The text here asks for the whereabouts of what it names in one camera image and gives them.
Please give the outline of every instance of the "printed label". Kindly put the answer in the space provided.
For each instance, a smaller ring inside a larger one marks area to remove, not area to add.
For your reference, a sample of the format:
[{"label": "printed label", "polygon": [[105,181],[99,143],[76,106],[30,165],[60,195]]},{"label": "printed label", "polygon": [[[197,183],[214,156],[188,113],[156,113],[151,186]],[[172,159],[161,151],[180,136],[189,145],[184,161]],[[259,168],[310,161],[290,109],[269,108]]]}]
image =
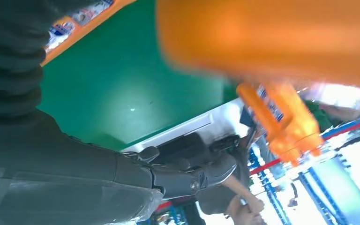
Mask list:
[{"label": "printed label", "polygon": [[76,29],[76,24],[71,18],[65,17],[49,28],[49,43],[45,50],[48,53],[63,43]]},{"label": "printed label", "polygon": [[[283,117],[284,114],[281,112],[281,110],[278,108],[278,106],[275,105],[274,101],[271,100],[268,96],[267,96],[267,91],[263,86],[259,86],[259,88],[257,89],[257,95],[262,99],[262,101],[266,104],[266,106],[268,107],[268,109],[270,110],[271,114],[274,116],[274,118],[280,122]],[[257,120],[255,113],[253,112],[251,107],[248,107],[248,111],[251,115],[251,117],[253,118],[253,120],[256,123],[257,128],[260,128],[263,131],[263,135],[264,137],[267,137],[267,131],[264,129],[264,127],[260,124],[260,122]]]},{"label": "printed label", "polygon": [[114,0],[102,0],[91,6],[82,8],[81,10],[72,14],[71,17],[78,24],[84,26],[89,23],[93,18],[104,12],[104,10],[108,9],[113,3]]}]

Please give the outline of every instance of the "metal rack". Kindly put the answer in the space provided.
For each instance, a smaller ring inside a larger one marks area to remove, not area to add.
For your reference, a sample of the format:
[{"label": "metal rack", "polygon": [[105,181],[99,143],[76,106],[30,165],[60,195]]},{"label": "metal rack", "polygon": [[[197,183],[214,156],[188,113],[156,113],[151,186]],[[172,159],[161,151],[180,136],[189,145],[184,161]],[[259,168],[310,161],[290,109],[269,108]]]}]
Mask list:
[{"label": "metal rack", "polygon": [[[251,169],[260,167],[260,163],[257,159],[257,156],[253,152],[253,149],[250,150],[250,162],[252,163]],[[270,200],[270,203],[275,209],[275,212],[277,213],[279,219],[281,220],[283,225],[291,225],[291,221],[289,217],[287,216],[286,212],[284,211],[284,208],[282,207],[281,202],[278,200],[277,194],[275,193],[274,187],[271,185],[269,179],[267,178],[267,175],[264,171],[261,171],[258,173],[259,180],[262,183],[264,190],[267,193],[268,199]]]},{"label": "metal rack", "polygon": [[[325,140],[328,140],[332,137],[335,137],[339,134],[343,134],[355,129],[360,128],[360,120],[356,120],[353,122],[349,122],[346,124],[343,124],[341,126],[335,127],[331,129],[330,131],[322,134],[322,137]],[[269,167],[280,163],[280,160],[274,160],[273,162],[269,162],[264,166],[261,166],[258,162],[257,156],[254,154],[253,150],[250,151],[250,161],[252,163],[250,169],[252,170],[252,174],[258,174],[259,180],[262,183],[265,191],[267,192],[267,196],[273,205],[278,217],[280,218],[282,224],[288,225],[291,224],[291,221],[289,220],[288,216],[286,215],[286,212],[284,211],[284,208],[282,207],[281,203],[279,202],[277,195],[275,193],[275,189],[272,187],[271,183],[269,182],[264,170],[268,169]],[[316,192],[313,190],[311,185],[309,184],[306,176],[304,173],[299,173],[299,179],[303,186],[306,188],[307,192],[311,196],[313,202],[316,204],[319,212],[322,214],[322,217],[329,225],[347,225],[347,219],[344,216],[343,212],[340,210],[340,208],[337,206],[335,201],[333,200],[332,196],[329,194],[325,186],[322,184],[322,182],[319,180],[317,174],[315,173],[313,168],[309,168],[307,172],[311,175],[314,182],[318,185],[319,189],[322,191],[325,198],[330,203],[331,207],[334,209],[334,212],[332,212],[325,203],[319,198],[319,196],[316,194]]]}]

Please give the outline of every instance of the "orange object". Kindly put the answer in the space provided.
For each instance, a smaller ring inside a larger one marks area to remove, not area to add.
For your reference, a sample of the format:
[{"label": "orange object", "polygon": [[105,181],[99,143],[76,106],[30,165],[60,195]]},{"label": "orange object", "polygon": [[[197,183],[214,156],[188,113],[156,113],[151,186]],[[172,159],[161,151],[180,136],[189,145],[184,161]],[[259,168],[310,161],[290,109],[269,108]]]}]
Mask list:
[{"label": "orange object", "polygon": [[[90,22],[85,24],[84,26],[78,26],[73,30],[73,32],[69,35],[67,39],[65,39],[61,44],[57,47],[53,48],[47,53],[45,61],[42,63],[42,66],[46,65],[48,62],[56,58],[58,55],[67,50],[70,46],[75,44],[75,42],[79,41],[89,32],[94,30],[97,26],[102,24],[105,20],[110,18],[114,13],[123,8],[124,6],[134,2],[136,0],[116,0],[113,5],[103,11],[100,15],[93,18]],[[66,22],[74,22],[71,18],[65,17],[64,21]]]},{"label": "orange object", "polygon": [[181,66],[360,86],[360,1],[158,0],[157,30]]},{"label": "orange object", "polygon": [[268,82],[263,87],[259,96],[250,84],[241,83],[237,93],[266,129],[271,152],[293,166],[304,153],[320,155],[323,139],[318,124],[293,86]]}]

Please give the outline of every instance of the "black sleeve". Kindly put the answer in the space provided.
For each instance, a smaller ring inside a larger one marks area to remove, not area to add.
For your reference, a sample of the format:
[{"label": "black sleeve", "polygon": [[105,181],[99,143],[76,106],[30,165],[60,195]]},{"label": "black sleeve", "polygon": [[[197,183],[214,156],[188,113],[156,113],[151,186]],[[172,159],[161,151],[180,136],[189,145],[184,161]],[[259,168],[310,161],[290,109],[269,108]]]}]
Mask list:
[{"label": "black sleeve", "polygon": [[0,116],[24,115],[40,103],[49,26],[94,1],[0,0]]},{"label": "black sleeve", "polygon": [[121,222],[162,198],[147,168],[64,135],[36,109],[49,26],[94,1],[0,0],[0,225]]}]

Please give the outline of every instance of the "person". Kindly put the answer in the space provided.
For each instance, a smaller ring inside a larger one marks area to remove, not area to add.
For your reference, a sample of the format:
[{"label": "person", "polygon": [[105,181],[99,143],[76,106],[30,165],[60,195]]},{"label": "person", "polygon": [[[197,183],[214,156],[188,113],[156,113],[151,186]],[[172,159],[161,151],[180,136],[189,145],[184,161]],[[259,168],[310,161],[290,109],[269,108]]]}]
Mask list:
[{"label": "person", "polygon": [[[250,184],[250,171],[248,168],[249,146],[246,145],[248,137],[241,139],[237,148],[229,152],[237,161],[237,167],[232,175],[246,188]],[[254,195],[240,196],[228,187],[220,184],[215,187],[199,191],[196,200],[204,214],[224,214],[231,217],[235,225],[264,225],[259,209],[262,202]]]}]

